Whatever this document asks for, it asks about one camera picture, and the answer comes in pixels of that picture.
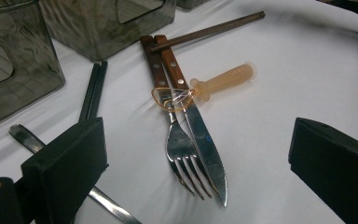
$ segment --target table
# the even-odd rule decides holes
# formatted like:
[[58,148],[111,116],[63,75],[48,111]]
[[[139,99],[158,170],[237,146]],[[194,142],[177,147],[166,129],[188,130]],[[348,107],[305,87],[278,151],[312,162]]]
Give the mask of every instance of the table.
[[[227,208],[217,196],[191,197],[165,154],[168,122],[151,98],[140,43],[108,59],[99,115],[110,166],[97,187],[143,223],[343,223],[294,173],[288,152],[297,117],[358,139],[358,15],[307,0],[212,0],[178,8],[152,35],[188,34],[257,11],[266,18],[173,47],[189,81],[207,80],[244,62],[257,78],[199,104],[225,166]],[[7,130],[19,123],[45,143],[75,124],[92,62],[53,41],[65,86],[0,123],[0,176],[17,181],[31,153]],[[186,125],[183,117],[181,124]],[[120,223],[87,198],[77,223]]]

